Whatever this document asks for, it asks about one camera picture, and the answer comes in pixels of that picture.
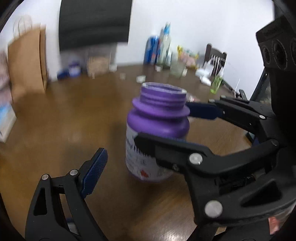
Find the brown paper bag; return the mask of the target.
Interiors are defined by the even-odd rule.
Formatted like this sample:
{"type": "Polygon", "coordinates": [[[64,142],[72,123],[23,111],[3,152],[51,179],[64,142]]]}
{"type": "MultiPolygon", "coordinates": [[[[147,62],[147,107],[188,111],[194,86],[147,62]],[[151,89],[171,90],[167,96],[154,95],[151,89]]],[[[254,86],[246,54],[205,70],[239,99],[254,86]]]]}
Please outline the brown paper bag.
{"type": "Polygon", "coordinates": [[[33,25],[24,15],[15,21],[14,39],[8,45],[8,67],[13,102],[31,93],[45,93],[48,82],[46,65],[46,27],[33,25]]]}

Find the drinking glass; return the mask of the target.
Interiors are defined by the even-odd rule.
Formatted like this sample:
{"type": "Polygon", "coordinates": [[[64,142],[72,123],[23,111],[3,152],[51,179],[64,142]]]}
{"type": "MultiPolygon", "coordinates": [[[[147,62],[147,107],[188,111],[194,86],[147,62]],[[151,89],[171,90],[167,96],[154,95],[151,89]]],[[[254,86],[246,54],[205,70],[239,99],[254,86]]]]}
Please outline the drinking glass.
{"type": "Polygon", "coordinates": [[[183,71],[185,69],[185,62],[182,60],[172,60],[170,67],[170,75],[173,75],[176,78],[181,78],[183,71]]]}

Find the wooden chair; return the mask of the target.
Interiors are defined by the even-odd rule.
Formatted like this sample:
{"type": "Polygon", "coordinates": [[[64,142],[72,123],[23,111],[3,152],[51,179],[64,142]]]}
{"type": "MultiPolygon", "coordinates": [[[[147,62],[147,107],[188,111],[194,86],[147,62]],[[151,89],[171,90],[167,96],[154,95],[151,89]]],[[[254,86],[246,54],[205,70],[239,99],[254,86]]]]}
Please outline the wooden chair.
{"type": "Polygon", "coordinates": [[[226,58],[226,52],[220,52],[218,49],[213,48],[211,44],[207,44],[204,63],[207,62],[214,66],[211,76],[215,77],[221,68],[225,66],[226,58]]]}

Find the pink snack bag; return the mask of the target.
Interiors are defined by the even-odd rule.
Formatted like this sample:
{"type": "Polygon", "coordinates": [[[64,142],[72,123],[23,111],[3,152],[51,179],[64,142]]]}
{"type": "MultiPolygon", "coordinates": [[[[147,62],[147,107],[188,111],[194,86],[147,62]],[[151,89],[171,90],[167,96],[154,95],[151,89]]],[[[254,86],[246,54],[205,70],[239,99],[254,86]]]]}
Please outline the pink snack bag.
{"type": "Polygon", "coordinates": [[[198,53],[194,53],[190,49],[186,49],[180,45],[177,47],[177,53],[178,61],[184,63],[186,68],[197,68],[197,60],[199,59],[198,53]]]}

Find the blue bottle cap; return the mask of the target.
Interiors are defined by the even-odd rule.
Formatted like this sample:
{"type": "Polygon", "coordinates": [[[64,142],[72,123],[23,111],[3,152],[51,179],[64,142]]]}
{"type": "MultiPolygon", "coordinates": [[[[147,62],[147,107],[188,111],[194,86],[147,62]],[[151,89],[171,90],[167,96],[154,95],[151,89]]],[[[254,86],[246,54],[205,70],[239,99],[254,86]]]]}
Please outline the blue bottle cap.
{"type": "Polygon", "coordinates": [[[68,70],[62,70],[62,71],[59,71],[57,73],[57,79],[58,80],[63,80],[65,78],[68,78],[69,77],[69,71],[68,70]]]}

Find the small purple white jar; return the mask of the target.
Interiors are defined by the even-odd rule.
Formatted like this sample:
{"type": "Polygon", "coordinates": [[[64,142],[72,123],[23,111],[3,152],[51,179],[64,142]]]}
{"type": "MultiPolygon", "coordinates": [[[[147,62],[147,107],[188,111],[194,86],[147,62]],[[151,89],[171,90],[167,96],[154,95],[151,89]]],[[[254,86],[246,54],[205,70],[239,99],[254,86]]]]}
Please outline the small purple white jar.
{"type": "Polygon", "coordinates": [[[73,62],[68,66],[68,73],[70,77],[78,77],[81,75],[81,66],[79,62],[73,62]]]}

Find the purple supplement bottle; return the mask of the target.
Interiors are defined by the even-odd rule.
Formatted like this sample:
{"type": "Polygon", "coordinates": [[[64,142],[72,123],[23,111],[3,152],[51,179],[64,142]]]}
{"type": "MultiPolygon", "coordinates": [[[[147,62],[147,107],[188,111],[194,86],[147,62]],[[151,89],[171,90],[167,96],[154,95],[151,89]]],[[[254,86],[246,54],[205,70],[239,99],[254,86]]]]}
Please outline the purple supplement bottle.
{"type": "Polygon", "coordinates": [[[166,138],[185,138],[189,131],[186,90],[169,84],[143,83],[139,97],[126,120],[125,164],[140,180],[159,182],[172,172],[157,165],[155,158],[142,153],[134,143],[138,133],[166,138]]]}

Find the tissue box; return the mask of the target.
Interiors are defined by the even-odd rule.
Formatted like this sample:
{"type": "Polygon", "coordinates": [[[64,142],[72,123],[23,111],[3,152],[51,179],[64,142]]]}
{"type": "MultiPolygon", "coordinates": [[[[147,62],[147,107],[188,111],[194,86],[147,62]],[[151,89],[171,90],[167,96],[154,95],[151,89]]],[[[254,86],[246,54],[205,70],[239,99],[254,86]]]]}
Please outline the tissue box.
{"type": "Polygon", "coordinates": [[[0,117],[0,141],[5,143],[11,129],[16,122],[16,114],[10,104],[1,106],[1,117],[0,117]]]}

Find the clear glass bottle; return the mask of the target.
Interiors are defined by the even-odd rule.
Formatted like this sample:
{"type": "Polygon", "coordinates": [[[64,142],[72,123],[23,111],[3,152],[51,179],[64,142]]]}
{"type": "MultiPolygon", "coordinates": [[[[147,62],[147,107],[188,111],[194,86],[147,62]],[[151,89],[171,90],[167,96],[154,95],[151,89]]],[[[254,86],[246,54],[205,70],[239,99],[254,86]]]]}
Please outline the clear glass bottle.
{"type": "Polygon", "coordinates": [[[170,29],[171,29],[171,24],[166,23],[163,31],[163,36],[160,42],[160,46],[159,46],[158,65],[161,65],[161,66],[166,64],[166,59],[167,59],[167,55],[168,55],[170,44],[171,44],[170,29]]]}

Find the blue soda can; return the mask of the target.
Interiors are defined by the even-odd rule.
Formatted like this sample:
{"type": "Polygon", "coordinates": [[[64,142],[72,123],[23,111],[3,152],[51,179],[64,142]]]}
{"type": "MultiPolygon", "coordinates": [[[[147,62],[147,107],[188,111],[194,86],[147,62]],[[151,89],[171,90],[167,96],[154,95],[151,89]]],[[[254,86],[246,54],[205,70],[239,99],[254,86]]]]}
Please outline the blue soda can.
{"type": "Polygon", "coordinates": [[[144,64],[155,65],[158,56],[159,36],[150,36],[144,52],[144,64]]]}

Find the clear jar with nuts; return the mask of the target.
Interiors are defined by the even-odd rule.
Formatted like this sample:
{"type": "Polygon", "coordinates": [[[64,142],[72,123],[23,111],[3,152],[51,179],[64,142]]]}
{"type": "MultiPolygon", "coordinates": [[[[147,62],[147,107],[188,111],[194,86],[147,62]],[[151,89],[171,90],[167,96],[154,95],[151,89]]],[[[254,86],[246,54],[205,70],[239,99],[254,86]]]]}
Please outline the clear jar with nuts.
{"type": "Polygon", "coordinates": [[[103,56],[89,57],[87,60],[87,74],[95,78],[97,75],[103,75],[109,71],[110,59],[103,56]]]}

